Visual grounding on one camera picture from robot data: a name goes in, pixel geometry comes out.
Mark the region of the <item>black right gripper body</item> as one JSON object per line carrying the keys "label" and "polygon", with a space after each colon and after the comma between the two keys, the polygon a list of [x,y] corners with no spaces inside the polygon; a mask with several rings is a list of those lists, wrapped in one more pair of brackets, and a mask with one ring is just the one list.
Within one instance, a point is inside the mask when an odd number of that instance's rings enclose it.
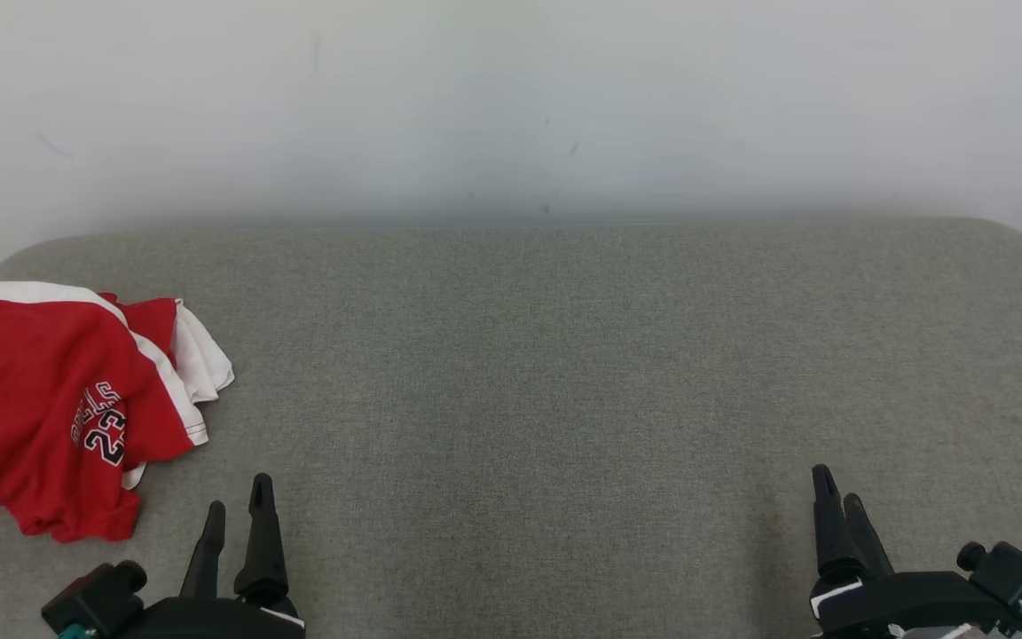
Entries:
{"label": "black right gripper body", "polygon": [[1009,610],[956,572],[901,572],[812,597],[824,639],[887,639],[901,630],[1007,626]]}

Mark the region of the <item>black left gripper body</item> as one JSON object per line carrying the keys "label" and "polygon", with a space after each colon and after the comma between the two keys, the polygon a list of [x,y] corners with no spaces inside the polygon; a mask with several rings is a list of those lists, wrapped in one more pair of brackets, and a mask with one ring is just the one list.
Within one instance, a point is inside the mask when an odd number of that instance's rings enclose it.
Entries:
{"label": "black left gripper body", "polygon": [[170,597],[145,608],[117,639],[305,639],[304,623],[240,600]]}

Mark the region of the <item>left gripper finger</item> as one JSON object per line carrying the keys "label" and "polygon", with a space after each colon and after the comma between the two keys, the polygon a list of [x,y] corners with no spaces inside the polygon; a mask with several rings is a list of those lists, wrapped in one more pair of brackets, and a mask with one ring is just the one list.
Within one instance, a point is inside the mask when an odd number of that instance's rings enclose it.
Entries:
{"label": "left gripper finger", "polygon": [[215,599],[218,597],[218,561],[224,548],[224,515],[221,501],[212,501],[202,533],[196,541],[181,587],[181,597]]}
{"label": "left gripper finger", "polygon": [[281,606],[288,598],[287,561],[279,513],[273,498],[273,483],[266,473],[253,477],[250,501],[250,532],[242,569],[234,579],[234,594],[254,606]]}

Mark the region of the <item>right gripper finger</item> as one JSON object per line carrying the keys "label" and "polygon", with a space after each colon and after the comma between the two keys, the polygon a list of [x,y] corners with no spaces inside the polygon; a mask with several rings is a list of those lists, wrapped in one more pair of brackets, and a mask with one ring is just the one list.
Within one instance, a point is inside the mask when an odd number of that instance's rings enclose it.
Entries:
{"label": "right gripper finger", "polygon": [[844,517],[854,557],[862,564],[865,577],[884,578],[894,574],[891,559],[885,553],[883,542],[875,526],[869,521],[867,509],[856,493],[844,497]]}
{"label": "right gripper finger", "polygon": [[849,583],[863,578],[867,567],[849,534],[843,498],[828,466],[812,466],[812,490],[815,553],[820,581]]}

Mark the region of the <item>red shorts with white stripe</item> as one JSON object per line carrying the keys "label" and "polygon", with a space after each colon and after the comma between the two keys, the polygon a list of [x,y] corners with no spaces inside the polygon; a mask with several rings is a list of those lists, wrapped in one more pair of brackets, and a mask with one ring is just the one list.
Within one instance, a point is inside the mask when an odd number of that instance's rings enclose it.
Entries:
{"label": "red shorts with white stripe", "polygon": [[0,507],[26,535],[127,540],[124,400],[142,363],[124,316],[89,288],[0,280]]}

